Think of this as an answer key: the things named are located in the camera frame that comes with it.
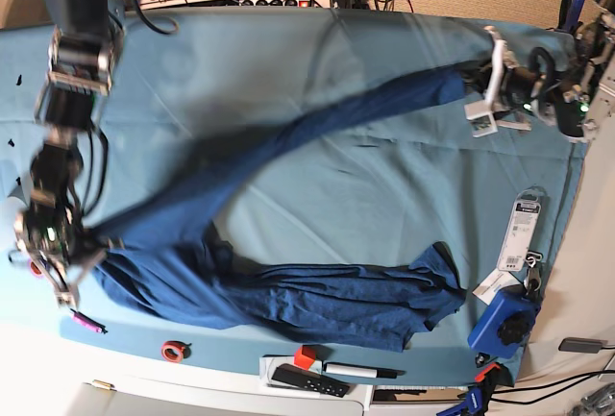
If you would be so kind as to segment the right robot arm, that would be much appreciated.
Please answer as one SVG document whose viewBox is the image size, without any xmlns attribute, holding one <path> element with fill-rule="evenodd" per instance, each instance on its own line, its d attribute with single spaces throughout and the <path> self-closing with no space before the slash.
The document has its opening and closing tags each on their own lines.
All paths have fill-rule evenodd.
<svg viewBox="0 0 615 416">
<path fill-rule="evenodd" d="M 30 166 L 27 206 L 17 213 L 15 246 L 52 285 L 60 307 L 77 310 L 79 285 L 119 238 L 98 237 L 84 220 L 96 206 L 79 197 L 75 182 L 83 168 L 78 137 L 109 141 L 91 115 L 110 95 L 125 28 L 109 0 L 45 0 L 55 25 L 35 120 L 47 129 Z"/>
</svg>

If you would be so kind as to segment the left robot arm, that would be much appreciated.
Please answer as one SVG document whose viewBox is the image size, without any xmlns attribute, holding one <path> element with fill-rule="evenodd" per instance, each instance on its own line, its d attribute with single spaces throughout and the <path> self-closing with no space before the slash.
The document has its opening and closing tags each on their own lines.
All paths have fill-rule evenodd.
<svg viewBox="0 0 615 416">
<path fill-rule="evenodd" d="M 594 0 L 600 13 L 583 24 L 586 0 L 561 0 L 554 30 L 574 39 L 574 55 L 563 70 L 551 52 L 534 47 L 520 63 L 493 26 L 488 61 L 460 71 L 464 84 L 480 95 L 464 106 L 474 137 L 500 128 L 528 132 L 531 119 L 553 126 L 573 142 L 590 142 L 614 114 L 614 0 Z"/>
</svg>

